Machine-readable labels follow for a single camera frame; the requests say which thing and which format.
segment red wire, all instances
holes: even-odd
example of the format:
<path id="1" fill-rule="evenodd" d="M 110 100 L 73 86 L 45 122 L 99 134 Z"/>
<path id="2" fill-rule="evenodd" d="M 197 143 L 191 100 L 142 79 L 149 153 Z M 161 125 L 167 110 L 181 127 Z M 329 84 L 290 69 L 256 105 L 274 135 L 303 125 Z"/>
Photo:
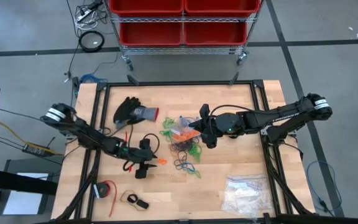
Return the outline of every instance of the red wire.
<path id="1" fill-rule="evenodd" d="M 114 186 L 114 188 L 116 189 L 115 191 L 114 191 L 114 199 L 112 200 L 112 204 L 111 204 L 111 209 L 110 209 L 110 214 L 109 214 L 109 217 L 111 217 L 111 214 L 112 214 L 112 210 L 113 210 L 113 208 L 114 208 L 114 205 L 116 204 L 116 199 L 117 199 L 117 186 L 116 186 L 116 184 L 113 182 L 113 181 L 111 181 L 111 180 L 105 180 L 105 181 L 103 181 L 103 183 L 112 183 L 113 184 L 113 186 Z"/>

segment black glove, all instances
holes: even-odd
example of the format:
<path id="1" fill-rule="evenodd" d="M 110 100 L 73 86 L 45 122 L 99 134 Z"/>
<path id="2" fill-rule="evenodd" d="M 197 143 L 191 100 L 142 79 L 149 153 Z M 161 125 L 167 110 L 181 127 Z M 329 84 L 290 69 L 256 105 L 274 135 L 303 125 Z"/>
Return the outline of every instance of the black glove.
<path id="1" fill-rule="evenodd" d="M 127 97 L 121 105 L 118 106 L 116 113 L 114 114 L 113 121 L 126 121 L 128 119 L 135 119 L 136 116 L 131 115 L 131 112 L 140 106 L 138 98 Z"/>

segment gray floor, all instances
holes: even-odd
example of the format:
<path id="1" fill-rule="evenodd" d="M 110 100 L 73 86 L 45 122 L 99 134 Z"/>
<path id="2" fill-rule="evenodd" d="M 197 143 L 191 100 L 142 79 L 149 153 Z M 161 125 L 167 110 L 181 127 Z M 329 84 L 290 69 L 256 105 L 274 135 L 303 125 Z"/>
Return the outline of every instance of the gray floor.
<path id="1" fill-rule="evenodd" d="M 70 0 L 72 7 L 80 0 Z M 273 5 L 287 41 L 358 39 L 358 1 L 353 0 L 273 0 Z M 98 27 L 111 32 L 110 26 Z M 251 37 L 253 42 L 278 41 L 266 6 Z M 116 46 L 113 35 L 106 36 L 105 47 Z M 61 0 L 0 0 L 0 51 L 73 49 L 76 37 L 67 6 Z M 131 57 L 139 81 L 228 80 L 237 71 L 240 79 L 278 79 L 287 102 L 297 99 L 281 47 L 250 47 L 246 63 L 237 67 L 232 55 L 153 55 Z M 334 115 L 316 122 L 327 161 L 336 170 L 344 214 L 358 218 L 358 45 L 290 47 L 290 53 L 305 93 L 325 96 Z M 92 72 L 101 62 L 114 60 L 117 53 L 76 55 L 72 73 L 81 76 Z M 71 84 L 63 83 L 71 54 L 0 57 L 0 108 L 40 116 L 52 103 L 69 103 Z M 110 82 L 125 82 L 125 63 L 103 65 L 97 76 Z M 63 152 L 64 139 L 56 130 L 26 118 L 0 112 L 0 120 L 12 126 L 28 141 L 47 144 Z M 9 133 L 0 127 L 0 135 Z M 307 128 L 299 133 L 299 146 L 305 153 L 304 165 L 316 160 Z M 0 144 L 0 170 L 7 159 L 32 156 Z M 328 199 L 321 173 L 311 172 L 317 192 Z M 2 217 L 0 223 L 45 221 L 42 216 Z"/>

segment wooden table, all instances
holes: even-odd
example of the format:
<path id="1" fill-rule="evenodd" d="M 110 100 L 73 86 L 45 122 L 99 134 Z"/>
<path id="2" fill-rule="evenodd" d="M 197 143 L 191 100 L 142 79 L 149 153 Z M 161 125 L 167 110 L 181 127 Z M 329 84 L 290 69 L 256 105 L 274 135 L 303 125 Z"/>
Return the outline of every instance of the wooden table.
<path id="1" fill-rule="evenodd" d="M 264 85 L 270 108 L 285 105 L 279 81 L 264 81 Z M 76 111 L 78 116 L 87 122 L 90 122 L 91 119 L 95 92 L 96 84 L 82 84 L 78 94 Z M 117 107 L 127 96 L 138 97 L 145 106 L 160 108 L 155 123 L 143 121 L 134 125 L 131 141 L 134 145 L 137 145 L 147 133 L 155 133 L 161 136 L 158 132 L 162 130 L 162 122 L 165 117 L 199 116 L 199 110 L 203 103 L 208 103 L 211 109 L 222 104 L 254 108 L 249 85 L 114 87 L 110 89 L 106 127 L 115 130 L 112 117 Z M 101 99 L 103 98 L 104 91 L 101 92 Z M 102 106 L 103 101 L 100 100 L 96 126 L 99 124 Z M 221 108 L 216 114 L 236 111 L 237 109 L 233 108 Z M 117 133 L 116 136 L 124 138 L 125 131 Z M 150 139 L 152 149 L 155 149 L 157 142 L 154 138 Z M 142 180 L 135 179 L 134 170 L 131 173 L 122 170 L 124 160 L 115 159 L 102 153 L 98 182 L 113 180 L 117 184 L 118 199 L 111 218 L 109 218 L 109 211 L 112 195 L 96 199 L 92 221 L 241 218 L 221 210 L 226 176 L 256 174 L 267 176 L 259 134 L 244 135 L 237 139 L 219 138 L 218 146 L 214 149 L 208 149 L 204 144 L 201 144 L 203 148 L 201 162 L 197 164 L 191 157 L 188 159 L 200 171 L 201 179 L 195 175 L 187 174 L 183 170 L 176 170 L 173 165 L 176 158 L 171 155 L 168 142 L 163 136 L 160 137 L 160 140 L 161 146 L 157 156 L 166 159 L 168 163 L 150 169 L 147 178 Z M 287 138 L 286 142 L 296 146 L 293 138 Z M 66 154 L 76 147 L 77 142 L 69 144 Z M 313 212 L 313 201 L 298 151 L 282 145 L 280 152 L 289 188 L 300 202 Z M 84 154 L 85 149 L 79 148 L 65 159 L 52 218 L 59 216 L 76 194 Z M 150 202 L 150 208 L 145 212 L 138 212 L 127 203 L 120 202 L 119 197 L 126 190 L 133 190 L 145 201 Z M 282 191 L 278 185 L 277 192 L 282 210 L 285 211 Z M 87 203 L 88 194 L 84 196 L 83 200 L 83 216 L 86 213 Z M 259 217 L 262 217 L 264 212 L 269 212 L 272 217 L 275 216 L 274 210 L 270 209 L 261 210 Z"/>

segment orange clip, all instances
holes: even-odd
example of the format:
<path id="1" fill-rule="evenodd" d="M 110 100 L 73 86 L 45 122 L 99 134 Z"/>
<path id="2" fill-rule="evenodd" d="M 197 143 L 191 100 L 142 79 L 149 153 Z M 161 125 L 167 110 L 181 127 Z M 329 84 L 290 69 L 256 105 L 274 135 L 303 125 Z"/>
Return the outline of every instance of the orange clip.
<path id="1" fill-rule="evenodd" d="M 158 159 L 158 163 L 161 165 L 165 165 L 165 164 L 167 164 L 167 160 L 160 158 L 160 159 Z"/>

